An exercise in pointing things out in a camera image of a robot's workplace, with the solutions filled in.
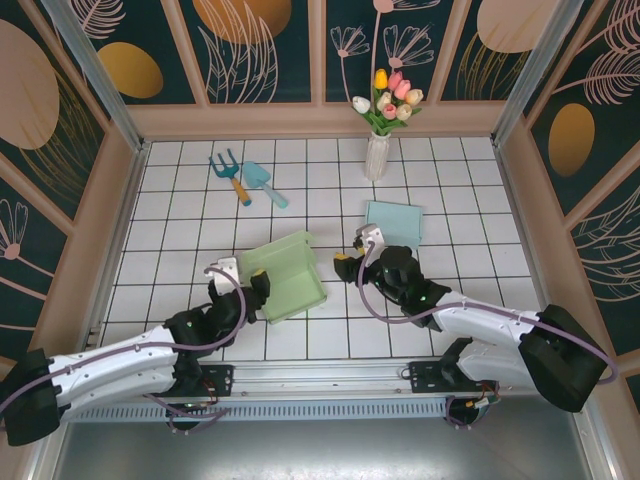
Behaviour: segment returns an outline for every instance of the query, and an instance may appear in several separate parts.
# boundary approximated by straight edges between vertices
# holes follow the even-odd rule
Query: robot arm
[[[569,312],[556,305],[549,305],[543,312],[516,311],[465,297],[424,278],[411,249],[386,247],[375,225],[357,231],[354,247],[363,254],[369,248],[373,251],[360,258],[337,255],[334,267],[341,280],[356,282],[365,258],[373,258],[364,266],[363,283],[373,283],[407,317],[441,308],[415,320],[416,326],[473,339],[459,340],[445,354],[447,362],[442,368],[448,371],[443,376],[452,384],[456,378],[494,380],[535,388],[566,411],[582,409],[607,364],[566,336],[548,331],[561,330],[601,352]]]
[[[270,295],[267,273],[256,272],[251,285],[241,287],[246,313],[240,318],[240,295],[229,280],[239,284],[236,259],[223,259],[212,267],[205,273],[226,273],[210,275],[212,304],[179,312],[162,326],[96,350],[51,358],[46,358],[42,349],[29,352],[0,385],[0,400],[51,373],[66,373],[28,390],[6,407],[2,414],[9,444],[19,446],[43,438],[56,430],[61,420],[100,405],[142,394],[189,395],[202,378],[198,358],[232,345],[234,338],[224,339],[239,323],[254,323],[256,311]],[[207,348],[214,343],[216,348]],[[174,348],[176,344],[204,348],[183,351]],[[87,361],[91,363],[74,367]]]

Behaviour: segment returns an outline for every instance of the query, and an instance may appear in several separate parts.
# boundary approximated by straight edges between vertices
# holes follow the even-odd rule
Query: green plastic container
[[[270,323],[293,317],[327,300],[316,271],[316,255],[309,247],[313,236],[304,230],[240,254],[240,280],[249,285],[251,276],[265,269],[271,295],[262,308]]]

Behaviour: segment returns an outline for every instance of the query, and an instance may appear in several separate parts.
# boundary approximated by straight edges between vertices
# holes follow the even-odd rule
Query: garden fork
[[[240,167],[238,166],[238,162],[236,162],[236,159],[233,157],[233,153],[231,153],[230,148],[227,148],[227,153],[229,154],[229,157],[233,162],[232,167],[228,166],[225,163],[221,153],[218,154],[220,163],[222,163],[222,167],[220,169],[216,167],[216,163],[213,160],[213,155],[209,157],[209,163],[211,163],[211,167],[213,168],[213,171],[216,172],[216,175],[219,178],[228,178],[231,180],[231,184],[233,185],[233,188],[235,188],[236,193],[238,194],[238,198],[240,199],[240,201],[245,207],[248,207],[249,205],[251,205],[251,199],[249,198],[249,195],[247,194],[245,189],[242,188],[242,185],[240,185],[240,182],[235,178],[235,175],[240,170]]]

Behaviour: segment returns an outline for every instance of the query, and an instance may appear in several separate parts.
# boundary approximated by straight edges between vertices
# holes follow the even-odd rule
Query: blue plastic trowel
[[[253,162],[244,162],[242,175],[249,188],[262,188],[273,203],[280,208],[287,208],[289,201],[267,184],[271,180],[271,175],[260,165]]]

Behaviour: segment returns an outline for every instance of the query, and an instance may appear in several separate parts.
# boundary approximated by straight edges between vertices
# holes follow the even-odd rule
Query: white tile floor
[[[262,164],[290,201],[273,207],[249,190],[239,204],[228,180],[208,166],[231,148],[239,162]],[[316,360],[441,355],[455,338],[414,325],[373,320],[355,286],[333,271],[351,243],[366,202],[419,205],[423,238],[417,255],[429,278],[478,300],[538,309],[538,301],[493,149],[487,138],[392,139],[380,182],[363,175],[366,139],[164,142],[152,146],[104,322],[102,343],[159,325],[208,301],[202,270],[218,258],[297,230],[315,237],[327,302],[276,325],[246,326],[235,344],[209,359]],[[373,288],[378,311],[400,316]]]

